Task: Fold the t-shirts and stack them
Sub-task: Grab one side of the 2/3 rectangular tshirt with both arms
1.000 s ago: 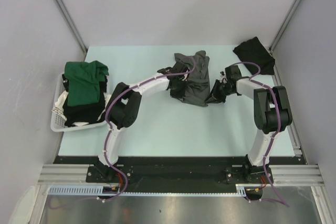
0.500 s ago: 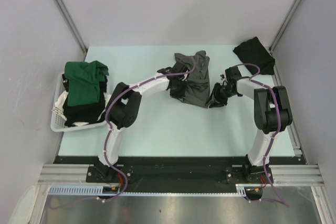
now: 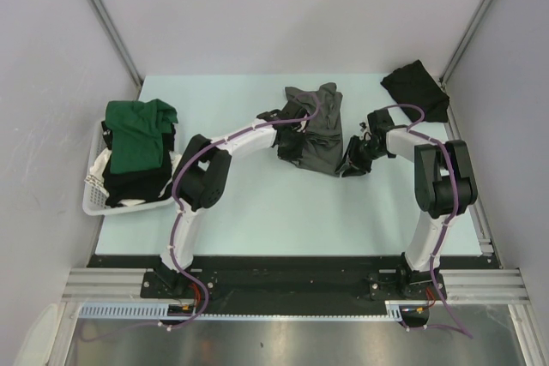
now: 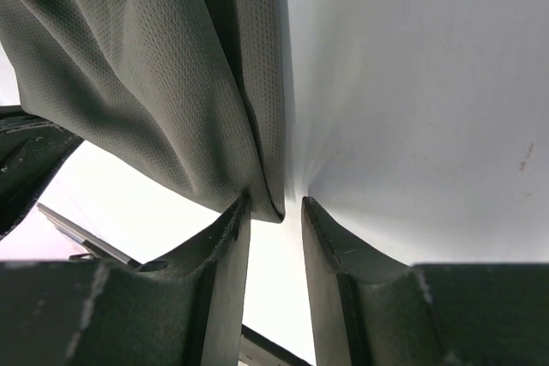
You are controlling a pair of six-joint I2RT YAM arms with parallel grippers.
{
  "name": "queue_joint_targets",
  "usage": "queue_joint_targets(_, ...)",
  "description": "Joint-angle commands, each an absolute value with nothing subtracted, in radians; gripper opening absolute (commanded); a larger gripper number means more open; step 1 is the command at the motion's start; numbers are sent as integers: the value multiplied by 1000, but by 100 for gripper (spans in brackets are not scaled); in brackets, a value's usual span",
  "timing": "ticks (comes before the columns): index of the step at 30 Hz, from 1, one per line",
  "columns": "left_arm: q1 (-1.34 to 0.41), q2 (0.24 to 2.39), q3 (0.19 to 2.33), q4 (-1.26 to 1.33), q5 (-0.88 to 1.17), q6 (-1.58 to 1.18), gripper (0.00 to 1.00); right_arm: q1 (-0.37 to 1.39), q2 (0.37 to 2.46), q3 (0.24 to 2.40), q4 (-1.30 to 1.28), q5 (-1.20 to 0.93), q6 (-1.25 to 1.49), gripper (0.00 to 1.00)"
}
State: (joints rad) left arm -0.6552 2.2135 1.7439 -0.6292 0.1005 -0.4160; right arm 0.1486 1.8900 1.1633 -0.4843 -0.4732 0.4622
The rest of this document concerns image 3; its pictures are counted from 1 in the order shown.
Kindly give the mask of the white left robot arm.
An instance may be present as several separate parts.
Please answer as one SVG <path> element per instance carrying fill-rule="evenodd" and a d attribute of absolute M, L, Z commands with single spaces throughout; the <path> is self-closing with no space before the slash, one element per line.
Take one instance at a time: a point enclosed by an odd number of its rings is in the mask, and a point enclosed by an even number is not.
<path fill-rule="evenodd" d="M 280 110 L 257 115 L 243 129 L 213 139 L 200 134 L 191 138 L 173 176 L 176 218 L 160 264 L 153 269 L 160 288 L 169 296 L 180 297 L 189 289 L 191 276 L 186 268 L 194 258 L 199 224 L 224 194 L 231 163 L 286 141 L 298 141 L 320 111 L 318 98 L 313 102 L 314 110 L 308 111 L 292 99 Z"/>

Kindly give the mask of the grey t-shirt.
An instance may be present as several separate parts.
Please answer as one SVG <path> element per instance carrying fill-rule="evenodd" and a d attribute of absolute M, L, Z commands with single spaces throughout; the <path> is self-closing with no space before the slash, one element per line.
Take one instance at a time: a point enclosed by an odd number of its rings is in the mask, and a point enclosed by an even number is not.
<path fill-rule="evenodd" d="M 308 93 L 296 87 L 285 87 L 285 94 L 288 101 L 297 100 L 309 113 L 316 109 L 312 95 L 316 95 L 320 103 L 319 112 L 305 129 L 303 142 L 298 144 L 299 156 L 290 162 L 300 169 L 336 176 L 343 156 L 342 93 L 337 91 L 335 83 L 329 82 Z"/>

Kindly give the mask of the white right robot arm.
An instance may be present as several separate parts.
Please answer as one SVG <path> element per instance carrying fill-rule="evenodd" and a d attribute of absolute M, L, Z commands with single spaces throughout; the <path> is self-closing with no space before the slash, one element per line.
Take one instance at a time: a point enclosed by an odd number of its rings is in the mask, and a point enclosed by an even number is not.
<path fill-rule="evenodd" d="M 364 176 L 382 157 L 403 157 L 413 164 L 414 196 L 420 216 L 413 239 L 396 271 L 395 287 L 405 298 L 416 298 L 435 283 L 449 227 L 478 198 L 474 171 L 465 141 L 440 141 L 397 125 L 391 106 L 371 112 L 361 135 L 351 137 L 336 168 L 340 177 Z"/>

